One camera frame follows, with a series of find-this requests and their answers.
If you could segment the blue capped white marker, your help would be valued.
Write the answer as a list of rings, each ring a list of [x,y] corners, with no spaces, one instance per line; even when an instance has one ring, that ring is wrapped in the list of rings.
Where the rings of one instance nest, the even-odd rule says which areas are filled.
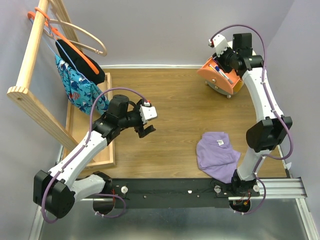
[[[221,76],[223,76],[231,85],[233,84],[233,81],[232,81],[218,66],[215,66],[214,68],[215,68],[215,70],[216,70]]]

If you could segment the orange top drawer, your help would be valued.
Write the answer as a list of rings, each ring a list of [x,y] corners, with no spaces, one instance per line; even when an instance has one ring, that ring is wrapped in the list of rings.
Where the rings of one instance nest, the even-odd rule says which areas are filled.
[[[218,64],[215,62],[215,60],[210,57],[206,63],[197,70],[197,74],[200,75],[205,80],[211,80],[215,79],[216,81],[227,81],[223,76],[221,76],[219,73],[213,71],[209,64],[211,64],[213,67],[218,66]],[[234,83],[238,81],[238,79],[241,79],[234,70],[232,70],[230,73],[225,73]]]

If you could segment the grey bottom drawer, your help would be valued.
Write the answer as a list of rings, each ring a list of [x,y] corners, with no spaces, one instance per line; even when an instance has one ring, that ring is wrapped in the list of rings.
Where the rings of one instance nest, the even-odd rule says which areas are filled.
[[[215,84],[213,84],[212,82],[206,80],[205,84],[207,86],[210,86],[213,90],[215,90],[216,92],[220,93],[221,95],[226,96],[227,99],[230,99],[232,97],[231,94],[229,94],[228,92],[224,91],[223,89],[219,88],[218,86],[216,86]]]

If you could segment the yellow white pen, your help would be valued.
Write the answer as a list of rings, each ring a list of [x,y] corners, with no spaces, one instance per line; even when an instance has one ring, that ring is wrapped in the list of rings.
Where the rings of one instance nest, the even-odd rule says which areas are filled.
[[[219,73],[219,71],[217,71],[211,64],[208,65],[213,71],[215,71],[216,73]]]

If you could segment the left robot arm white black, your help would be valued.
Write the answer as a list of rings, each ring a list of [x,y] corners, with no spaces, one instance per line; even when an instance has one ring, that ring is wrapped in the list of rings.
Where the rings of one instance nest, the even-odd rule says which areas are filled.
[[[79,174],[120,133],[133,128],[140,138],[155,131],[146,124],[158,116],[156,108],[148,101],[137,103],[121,94],[109,102],[107,111],[95,120],[83,140],[58,165],[49,171],[40,170],[33,180],[33,202],[39,205],[46,217],[47,212],[61,219],[74,203],[90,195],[104,198],[110,194],[111,180],[101,172],[78,180]]]

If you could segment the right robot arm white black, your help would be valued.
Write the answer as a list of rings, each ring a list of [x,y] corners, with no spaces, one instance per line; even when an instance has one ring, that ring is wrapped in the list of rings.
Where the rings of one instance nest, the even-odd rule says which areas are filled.
[[[257,184],[264,159],[288,136],[293,121],[277,105],[264,69],[264,58],[253,50],[251,33],[234,34],[231,45],[223,35],[217,34],[211,38],[210,45],[215,48],[220,71],[224,74],[235,71],[253,102],[256,124],[246,132],[248,149],[230,183],[234,195],[248,195]]]

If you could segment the wooden tray base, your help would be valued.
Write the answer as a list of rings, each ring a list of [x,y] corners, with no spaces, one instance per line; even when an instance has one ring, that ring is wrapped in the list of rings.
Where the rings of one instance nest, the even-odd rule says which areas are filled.
[[[73,137],[78,144],[89,130],[90,116],[76,108],[70,101],[67,105],[66,131]],[[114,167],[115,161],[115,143],[110,143],[106,148],[100,151],[81,172],[81,175],[87,175],[98,170]]]

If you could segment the blue shark pattern garment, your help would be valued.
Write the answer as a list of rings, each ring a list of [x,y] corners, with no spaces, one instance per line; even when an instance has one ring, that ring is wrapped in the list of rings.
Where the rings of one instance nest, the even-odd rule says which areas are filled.
[[[57,54],[55,64],[69,101],[81,112],[90,115],[93,103],[102,91],[95,83],[83,78]]]

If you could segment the wooden hanger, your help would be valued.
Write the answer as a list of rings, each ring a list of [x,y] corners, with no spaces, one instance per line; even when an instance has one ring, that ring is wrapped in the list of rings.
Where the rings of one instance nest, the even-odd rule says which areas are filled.
[[[50,11],[54,15],[55,19],[51,19],[50,23],[61,26],[64,36],[73,43],[79,50],[88,50],[97,55],[105,57],[107,55],[107,48],[101,40],[90,32],[84,30],[83,28],[73,24],[71,22],[70,16],[68,14],[67,8],[62,0],[48,0],[48,6]],[[76,34],[76,31],[88,36],[90,39],[94,40],[101,49],[94,48],[89,45],[80,43],[80,40]]]

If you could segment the purple cloth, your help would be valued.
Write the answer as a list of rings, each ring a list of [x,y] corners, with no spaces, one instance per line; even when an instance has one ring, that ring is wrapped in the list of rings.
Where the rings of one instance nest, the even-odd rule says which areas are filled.
[[[240,157],[225,132],[205,132],[196,145],[198,168],[224,184],[231,183]]]

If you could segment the black garment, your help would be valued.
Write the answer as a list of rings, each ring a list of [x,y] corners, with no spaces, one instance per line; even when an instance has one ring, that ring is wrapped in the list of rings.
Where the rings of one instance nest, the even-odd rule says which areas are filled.
[[[101,84],[105,81],[105,73],[89,56],[85,55],[98,69],[98,74],[96,74],[92,68],[87,64],[87,62],[72,48],[70,47],[65,41],[62,39],[58,39],[55,42],[57,50],[59,52],[60,57],[67,62],[73,69],[74,67],[82,73],[88,80],[95,83],[96,85]]]

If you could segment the orange hanger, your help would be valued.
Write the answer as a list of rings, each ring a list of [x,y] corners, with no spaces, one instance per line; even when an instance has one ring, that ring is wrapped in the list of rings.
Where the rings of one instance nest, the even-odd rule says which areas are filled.
[[[62,33],[58,31],[57,28],[50,25],[50,18],[49,16],[39,7],[34,8],[36,12],[41,13],[44,18],[44,25],[49,30],[49,35],[53,37],[54,40],[58,41],[57,37],[60,37],[68,46],[70,46],[87,64],[88,66],[93,70],[93,72],[97,75],[99,73],[98,68],[73,44],[70,40],[68,40]]]

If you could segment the wooden clothes rack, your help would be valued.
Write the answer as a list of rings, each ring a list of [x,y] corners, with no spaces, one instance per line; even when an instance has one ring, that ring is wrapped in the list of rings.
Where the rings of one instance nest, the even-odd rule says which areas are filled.
[[[7,95],[17,82],[32,24],[27,12],[36,0],[0,2],[0,161],[10,168],[49,169],[61,144],[29,117]],[[30,92],[63,124],[68,118],[67,96],[50,47],[41,42]]]

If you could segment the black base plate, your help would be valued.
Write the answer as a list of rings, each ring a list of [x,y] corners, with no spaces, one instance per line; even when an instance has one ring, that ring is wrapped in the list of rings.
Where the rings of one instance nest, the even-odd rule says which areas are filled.
[[[223,183],[214,178],[114,178],[101,196],[93,197],[93,210],[235,208],[248,212],[250,199],[260,196],[256,180]]]

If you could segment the aluminium rail frame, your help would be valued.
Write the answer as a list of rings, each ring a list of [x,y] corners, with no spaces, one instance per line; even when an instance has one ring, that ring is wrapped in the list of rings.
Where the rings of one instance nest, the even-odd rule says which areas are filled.
[[[230,208],[146,208],[127,210],[117,218],[95,215],[93,199],[83,199],[71,213],[45,223],[36,211],[31,240],[316,240],[301,179],[270,178],[259,184],[252,213]]]

